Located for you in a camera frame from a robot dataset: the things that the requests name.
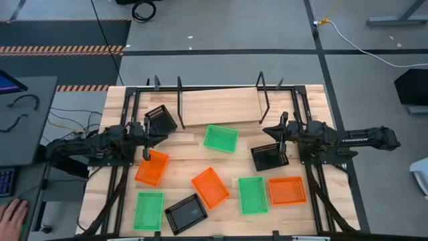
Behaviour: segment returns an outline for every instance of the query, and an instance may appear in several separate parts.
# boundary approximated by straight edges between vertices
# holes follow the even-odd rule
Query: monitor
[[[0,70],[0,94],[26,91],[28,88],[8,73]]]

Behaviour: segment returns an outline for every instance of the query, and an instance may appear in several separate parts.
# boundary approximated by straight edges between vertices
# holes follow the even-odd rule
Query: desk
[[[37,150],[39,149],[41,135],[45,128],[46,119],[51,108],[52,100],[55,95],[55,88],[57,83],[56,77],[31,77],[31,78],[19,78],[20,82],[28,87],[27,92],[20,92],[14,94],[6,94],[0,96],[0,105],[2,108],[2,116],[7,116],[13,113],[13,121],[16,116],[25,113],[28,114],[28,118],[23,118],[10,133],[0,133],[0,153],[2,159],[7,159],[11,163],[18,159],[25,160],[36,160]],[[24,94],[35,94],[40,99],[39,108],[34,111],[35,101],[31,98],[24,98],[17,102],[17,107],[13,111],[3,109],[6,104],[13,102],[18,96]],[[3,128],[10,125],[10,122],[1,121],[1,127]],[[12,199],[21,196],[22,199],[28,201],[28,212],[25,219],[25,228],[21,240],[27,240],[30,231],[34,231],[35,227],[35,216],[38,214],[40,204],[40,185],[47,170],[46,163],[34,163],[19,167],[18,178],[16,180],[15,195],[13,197],[2,197],[0,198],[0,204],[7,204]]]
[[[333,127],[323,86],[307,85],[306,90],[308,92],[312,118],[324,121]],[[262,124],[248,122],[221,125],[239,130],[237,149],[235,153],[231,154],[204,148],[203,138],[206,126],[187,127],[185,130],[181,128],[177,114],[176,92],[143,92],[139,99],[138,121],[143,121],[146,112],[164,104],[179,127],[167,140],[154,148],[167,153],[170,157],[169,164],[158,188],[135,182],[134,176],[142,159],[142,149],[137,149],[135,163],[130,168],[128,175],[120,236],[154,235],[153,232],[132,230],[136,195],[138,192],[154,190],[164,192],[164,209],[166,209],[195,193],[196,191],[191,185],[191,179],[208,167],[214,168],[220,176],[231,193],[230,198],[214,210],[209,210],[206,220],[186,230],[179,236],[271,236],[272,230],[279,230],[281,235],[316,234],[305,168],[300,163],[297,144],[287,143],[287,156],[290,161],[288,166],[262,172],[255,170],[250,149],[274,142],[272,138],[261,130],[264,127],[277,125],[283,111],[290,113],[290,120],[294,119],[291,114],[294,111],[294,107],[290,91],[268,91],[267,93],[270,101],[270,110]],[[258,94],[261,110],[264,111],[266,109],[264,93],[259,91]],[[110,125],[117,125],[120,122],[124,95],[125,87],[109,88],[100,130]],[[133,101],[130,102],[128,107],[127,121],[130,120],[132,103]],[[89,180],[86,186],[82,211],[80,213],[80,223],[83,227],[90,225],[104,205],[110,172],[110,168],[103,168]],[[324,173],[331,202],[351,226],[359,228],[347,175],[329,165],[324,166]],[[239,177],[251,176],[262,176],[266,182],[269,178],[273,177],[300,176],[304,180],[308,201],[306,204],[295,206],[274,207],[270,205],[268,214],[244,216],[241,214],[239,205],[237,179]],[[322,203],[320,201],[318,203],[320,204],[321,218],[325,229],[327,227],[326,215]],[[112,231],[115,217],[116,208],[113,207],[110,215],[109,232]],[[172,235],[164,214],[161,236]]]

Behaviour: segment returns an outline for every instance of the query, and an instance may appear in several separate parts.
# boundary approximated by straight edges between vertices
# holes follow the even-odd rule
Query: wooden table
[[[332,117],[328,107],[326,95],[322,85],[307,85],[308,100],[312,118],[324,121],[333,127]],[[106,104],[101,120],[101,128],[117,125],[120,122],[121,110],[124,102],[125,87],[110,87],[107,93]],[[208,218],[180,234],[180,236],[270,236],[272,230],[279,230],[281,235],[316,234],[314,216],[310,202],[308,183],[304,166],[300,164],[297,144],[287,143],[287,156],[290,164],[285,167],[257,172],[251,157],[250,149],[261,145],[273,143],[274,140],[261,130],[264,127],[272,127],[279,123],[283,111],[289,112],[290,120],[293,120],[293,104],[290,92],[269,91],[270,111],[264,122],[233,123],[222,125],[224,127],[239,130],[239,139],[235,153],[222,153],[220,151],[206,149],[203,146],[206,126],[187,127],[183,130],[177,116],[176,92],[143,92],[140,95],[138,121],[143,122],[144,114],[164,104],[175,122],[179,126],[177,131],[167,140],[157,145],[154,149],[167,153],[170,157],[169,164],[158,188],[149,187],[134,180],[135,173],[142,159],[142,148],[138,148],[135,155],[135,163],[130,168],[124,210],[122,215],[121,236],[153,236],[154,232],[133,231],[136,195],[140,191],[161,191],[165,194],[164,209],[190,196],[196,191],[191,185],[191,180],[208,167],[214,168],[231,195],[214,210],[208,211]],[[261,110],[266,108],[264,93],[259,92]],[[132,110],[132,101],[128,107],[128,120]],[[108,182],[111,169],[103,168],[89,180],[80,213],[80,223],[88,227],[95,219],[106,201]],[[331,202],[354,228],[359,228],[354,202],[352,200],[347,175],[331,165],[324,166],[328,193]],[[240,177],[264,177],[265,181],[273,177],[300,176],[304,180],[307,202],[300,205],[272,206],[269,213],[254,216],[241,214],[237,179]],[[327,227],[326,215],[321,201],[321,217],[323,226]],[[109,231],[112,231],[116,207],[112,208],[110,215]],[[172,236],[171,229],[163,216],[162,236]]]

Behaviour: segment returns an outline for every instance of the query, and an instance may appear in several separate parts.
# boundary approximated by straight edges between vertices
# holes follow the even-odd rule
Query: green plastic basket
[[[265,182],[262,177],[239,178],[238,184],[242,214],[265,214],[269,211]]]
[[[134,230],[160,231],[162,228],[163,193],[141,191],[136,199]]]
[[[206,148],[232,153],[236,150],[238,134],[235,129],[208,125],[203,145]]]

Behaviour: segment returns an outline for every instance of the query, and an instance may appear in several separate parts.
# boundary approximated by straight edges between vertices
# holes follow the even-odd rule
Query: robotic arm
[[[45,157],[54,167],[84,178],[88,176],[87,166],[71,156],[87,158],[90,166],[130,166],[136,148],[143,146],[142,157],[149,161],[149,149],[168,138],[149,127],[146,117],[144,128],[140,122],[134,122],[107,127],[102,133],[91,133],[83,139],[57,139],[47,145]]]
[[[381,126],[365,130],[345,131],[338,133],[328,127],[326,123],[316,120],[309,120],[304,124],[297,118],[288,121],[288,113],[283,112],[279,125],[264,128],[263,131],[280,143],[280,154],[286,152],[286,141],[299,144],[302,160],[321,163],[328,163],[333,155],[339,156],[339,162],[358,155],[356,151],[350,151],[346,147],[373,147],[380,150],[393,151],[401,144],[398,142],[393,130]]]

